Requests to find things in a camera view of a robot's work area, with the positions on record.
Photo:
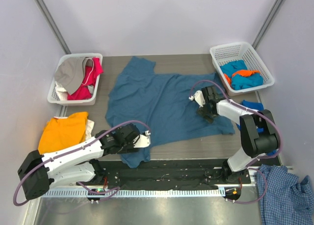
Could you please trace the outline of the dark teal blue t-shirt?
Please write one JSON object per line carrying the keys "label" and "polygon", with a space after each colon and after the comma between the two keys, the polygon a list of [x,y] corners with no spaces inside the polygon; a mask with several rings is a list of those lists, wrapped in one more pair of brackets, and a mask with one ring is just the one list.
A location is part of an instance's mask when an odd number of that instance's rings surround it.
{"label": "dark teal blue t-shirt", "polygon": [[198,105],[189,100],[200,80],[221,84],[214,74],[156,74],[155,62],[132,57],[109,94],[105,118],[110,126],[139,120],[151,128],[150,147],[212,135],[234,134],[230,120],[217,117],[212,124],[200,117]]}

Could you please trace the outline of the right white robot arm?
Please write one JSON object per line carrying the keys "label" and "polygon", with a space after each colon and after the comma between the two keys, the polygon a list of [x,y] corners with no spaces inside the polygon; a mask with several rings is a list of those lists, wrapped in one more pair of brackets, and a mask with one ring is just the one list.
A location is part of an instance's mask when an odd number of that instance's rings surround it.
{"label": "right white robot arm", "polygon": [[241,148],[222,166],[225,182],[235,182],[251,162],[279,150],[281,140],[270,111],[246,108],[219,94],[214,86],[196,91],[189,99],[199,105],[198,114],[208,122],[221,116],[240,126]]}

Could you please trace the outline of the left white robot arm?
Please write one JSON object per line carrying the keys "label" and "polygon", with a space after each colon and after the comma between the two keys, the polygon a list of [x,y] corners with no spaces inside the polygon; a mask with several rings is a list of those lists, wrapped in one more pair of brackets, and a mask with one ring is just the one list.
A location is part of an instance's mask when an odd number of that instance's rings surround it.
{"label": "left white robot arm", "polygon": [[99,158],[111,154],[134,153],[150,145],[150,132],[140,132],[128,123],[114,130],[102,130],[92,138],[63,150],[40,154],[30,152],[20,168],[20,189],[26,200],[36,199],[50,189],[72,183],[100,185],[106,170]]}

